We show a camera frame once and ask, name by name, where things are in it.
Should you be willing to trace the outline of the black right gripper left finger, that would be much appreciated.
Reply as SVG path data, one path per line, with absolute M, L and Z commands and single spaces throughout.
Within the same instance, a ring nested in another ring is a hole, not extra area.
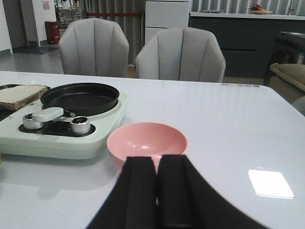
M 128 157 L 88 229 L 155 229 L 156 172 L 150 157 Z

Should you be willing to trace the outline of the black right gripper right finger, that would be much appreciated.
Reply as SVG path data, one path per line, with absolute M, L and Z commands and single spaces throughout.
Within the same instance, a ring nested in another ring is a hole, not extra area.
M 212 188 L 185 155 L 163 155 L 157 179 L 162 229 L 264 228 Z

